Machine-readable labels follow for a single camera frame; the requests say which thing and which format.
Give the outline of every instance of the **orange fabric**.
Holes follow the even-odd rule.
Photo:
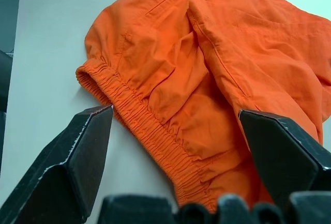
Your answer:
[[[331,23],[285,0],[117,0],[85,45],[80,84],[144,145],[179,204],[269,199],[237,114],[287,116],[322,143]]]

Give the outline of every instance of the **orange garment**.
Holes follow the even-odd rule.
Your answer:
[[[179,204],[214,211],[228,192],[250,205],[269,198],[240,109],[290,117],[322,143],[330,41],[328,20],[285,0],[117,0],[88,31],[88,60],[76,73],[114,104]]]

